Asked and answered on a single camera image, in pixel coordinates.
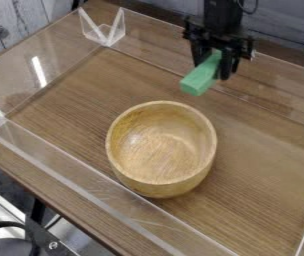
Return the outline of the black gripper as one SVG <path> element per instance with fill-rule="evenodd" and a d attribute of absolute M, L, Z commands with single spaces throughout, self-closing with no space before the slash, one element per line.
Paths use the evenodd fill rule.
<path fill-rule="evenodd" d="M 183 37 L 191 43 L 194 64 L 201 65 L 213 49 L 222 50 L 219 79 L 226 81 L 237 72 L 241 58 L 254 57 L 254 38 L 248 34 L 243 15 L 256 10 L 245 7 L 245 0 L 205 0 L 202 16 L 185 18 Z"/>

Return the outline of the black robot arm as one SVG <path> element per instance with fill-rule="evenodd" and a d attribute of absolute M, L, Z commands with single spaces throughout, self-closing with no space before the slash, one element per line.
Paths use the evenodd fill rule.
<path fill-rule="evenodd" d="M 229 80 L 238 71 L 241 59 L 253 60 L 256 38 L 249 34 L 242 22 L 245 15 L 254 15 L 260 8 L 256 0 L 253 8 L 246 0 L 205 0 L 202 16 L 185 19 L 183 38 L 190 41 L 195 66 L 215 54 L 221 54 L 215 71 L 221 80 Z"/>

